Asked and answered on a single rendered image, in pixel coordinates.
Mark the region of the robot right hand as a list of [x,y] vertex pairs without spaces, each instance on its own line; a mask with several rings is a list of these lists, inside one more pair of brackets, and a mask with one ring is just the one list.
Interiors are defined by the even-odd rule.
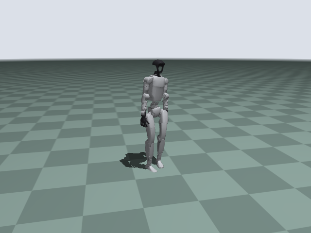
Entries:
[[146,118],[146,112],[145,112],[145,115],[141,115],[141,119],[140,119],[140,125],[143,126],[143,127],[147,127],[147,124],[146,122],[149,124],[149,122],[147,121],[147,118]]

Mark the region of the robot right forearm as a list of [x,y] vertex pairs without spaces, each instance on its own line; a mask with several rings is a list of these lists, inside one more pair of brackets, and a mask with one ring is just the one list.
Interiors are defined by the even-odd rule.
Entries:
[[147,110],[147,101],[145,100],[146,95],[143,94],[142,98],[141,98],[141,103],[142,103],[142,107],[141,107],[141,115],[145,115],[145,112]]

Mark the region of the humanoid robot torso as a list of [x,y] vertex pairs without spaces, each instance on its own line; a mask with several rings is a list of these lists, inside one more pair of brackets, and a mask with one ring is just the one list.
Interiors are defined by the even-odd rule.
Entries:
[[151,112],[153,117],[158,117],[161,114],[161,109],[158,107],[159,103],[157,101],[161,101],[165,86],[165,78],[162,76],[158,77],[156,75],[157,74],[149,76],[153,77],[153,79],[148,90],[148,94],[150,96],[148,100],[152,101],[151,107],[148,108],[148,112]]

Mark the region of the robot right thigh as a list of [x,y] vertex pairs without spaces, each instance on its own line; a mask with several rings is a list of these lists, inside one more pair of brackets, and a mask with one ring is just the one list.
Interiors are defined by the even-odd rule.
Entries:
[[149,122],[149,124],[146,122],[147,124],[146,132],[148,137],[147,140],[149,142],[149,145],[151,146],[152,143],[154,144],[155,140],[155,122],[151,112],[146,113],[146,118],[147,121]]

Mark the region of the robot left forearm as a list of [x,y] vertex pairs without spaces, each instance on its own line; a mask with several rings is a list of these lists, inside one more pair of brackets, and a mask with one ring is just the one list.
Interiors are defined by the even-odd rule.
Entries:
[[163,100],[163,110],[168,110],[168,99]]

